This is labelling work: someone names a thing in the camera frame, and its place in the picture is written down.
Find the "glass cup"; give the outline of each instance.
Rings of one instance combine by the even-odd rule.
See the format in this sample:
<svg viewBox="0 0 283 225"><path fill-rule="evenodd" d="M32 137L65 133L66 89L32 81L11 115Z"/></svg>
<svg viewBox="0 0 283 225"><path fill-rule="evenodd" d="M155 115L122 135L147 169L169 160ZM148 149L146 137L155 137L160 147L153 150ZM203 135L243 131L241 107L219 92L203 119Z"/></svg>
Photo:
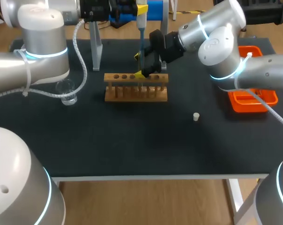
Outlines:
<svg viewBox="0 0 283 225"><path fill-rule="evenodd" d="M57 82L56 84L56 91L63 95L63 94L68 94L75 89L75 84L72 80L70 79L65 79ZM74 105L77 102L77 95L71 95L69 97L62 97L61 101L64 105Z"/></svg>

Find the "wooden test tube rack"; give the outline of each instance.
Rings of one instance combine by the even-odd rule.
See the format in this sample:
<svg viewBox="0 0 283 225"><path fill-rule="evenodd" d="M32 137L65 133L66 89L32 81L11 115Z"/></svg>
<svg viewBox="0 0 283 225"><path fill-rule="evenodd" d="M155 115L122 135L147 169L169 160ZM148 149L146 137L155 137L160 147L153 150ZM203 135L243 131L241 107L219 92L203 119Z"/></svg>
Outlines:
<svg viewBox="0 0 283 225"><path fill-rule="evenodd" d="M148 78L137 78L134 74L105 74L108 83L106 102L166 102L167 74L150 74Z"/></svg>

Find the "black table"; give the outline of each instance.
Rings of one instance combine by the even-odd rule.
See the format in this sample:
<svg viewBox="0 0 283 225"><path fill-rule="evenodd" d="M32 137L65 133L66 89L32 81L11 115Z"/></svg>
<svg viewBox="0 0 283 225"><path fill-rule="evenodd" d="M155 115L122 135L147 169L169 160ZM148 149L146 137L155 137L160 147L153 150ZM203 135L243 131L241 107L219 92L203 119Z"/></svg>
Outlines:
<svg viewBox="0 0 283 225"><path fill-rule="evenodd" d="M67 44L70 78L78 86L82 68L71 41ZM266 38L239 44L274 53ZM21 45L15 41L12 49ZM137 40L103 40L103 45L101 70L92 72L89 41L78 41L89 77L75 105L34 93L0 98L0 127L19 135L52 177L251 176L267 174L283 160L283 125L269 113L234 113L197 54L168 65L167 103L104 102L104 73L136 72L139 45ZM274 109L283 116L283 91L277 95Z"/></svg>

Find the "white cable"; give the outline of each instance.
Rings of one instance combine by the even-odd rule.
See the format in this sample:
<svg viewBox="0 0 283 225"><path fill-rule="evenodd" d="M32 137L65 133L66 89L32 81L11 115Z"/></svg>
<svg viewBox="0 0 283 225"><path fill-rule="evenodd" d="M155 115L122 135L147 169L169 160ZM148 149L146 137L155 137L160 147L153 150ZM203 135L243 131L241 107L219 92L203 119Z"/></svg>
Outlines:
<svg viewBox="0 0 283 225"><path fill-rule="evenodd" d="M15 49L14 53L19 53L20 56L22 57L22 59L24 60L24 63L25 63L26 72L27 72L27 84L26 84L26 88L23 91L23 95L25 97L27 97L28 96L28 90L29 90L29 87L31 85L31 71L30 71L28 59L27 59L26 55L24 54L24 52L22 50Z"/></svg>
<svg viewBox="0 0 283 225"><path fill-rule="evenodd" d="M86 68L86 65L84 63L84 60L80 54L80 51L78 49L78 45L77 45L77 32L79 30L79 28L84 24L84 20L81 20L75 27L75 30L74 30L74 34L73 34L73 45L74 45L74 49L77 53L77 56L79 58L79 61L82 65L82 68L83 68L83 80L82 80L82 83L80 84L80 86L68 93L68 94L63 94L63 95L57 95L57 94L52 94L52 93L49 93L49 92L45 92L45 91L42 91L42 90L37 90L37 89L32 89L32 88L29 88L28 89L28 92L33 92L33 93L37 93L37 94L41 94L41 95L45 95L45 96L48 96L48 97L52 97L52 98L67 98L69 96L72 96L74 94L76 94L77 92L79 92L85 85L86 83L86 80L87 80L87 68ZM13 90L9 90L9 91L5 91L3 93L0 93L0 97L2 96L5 96L5 95L9 95L9 94L12 94L12 93L16 93L16 92L23 92L24 91L24 88L17 88L17 89L13 89Z"/></svg>
<svg viewBox="0 0 283 225"><path fill-rule="evenodd" d="M234 87L235 89L238 89L238 77L239 75L243 72L243 70L245 69L246 67L246 62L248 61L249 58L251 58L253 56L253 53L252 52L248 52L248 54L246 55L246 58L243 60L243 65L241 67L241 70L235 74L235 78L234 78Z"/></svg>
<svg viewBox="0 0 283 225"><path fill-rule="evenodd" d="M261 104L263 104L269 110L269 112L283 124L283 118L278 113L276 113L276 111L273 110L265 101L263 101L258 95L254 94L249 89L247 89L246 91L250 93L255 99L257 99Z"/></svg>

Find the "orange tray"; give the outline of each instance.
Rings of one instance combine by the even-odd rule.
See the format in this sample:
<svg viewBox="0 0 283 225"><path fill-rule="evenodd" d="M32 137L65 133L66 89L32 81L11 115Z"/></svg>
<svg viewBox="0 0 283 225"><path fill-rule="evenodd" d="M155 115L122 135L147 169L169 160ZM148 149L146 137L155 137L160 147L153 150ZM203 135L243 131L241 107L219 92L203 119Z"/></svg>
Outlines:
<svg viewBox="0 0 283 225"><path fill-rule="evenodd" d="M262 56L260 49L256 46L239 46L239 54L246 57L247 53L253 53L252 57ZM261 97L269 106L278 103L278 97L274 90L251 89L256 95ZM268 110L259 101L246 91L228 92L233 110L237 113L263 113Z"/></svg>

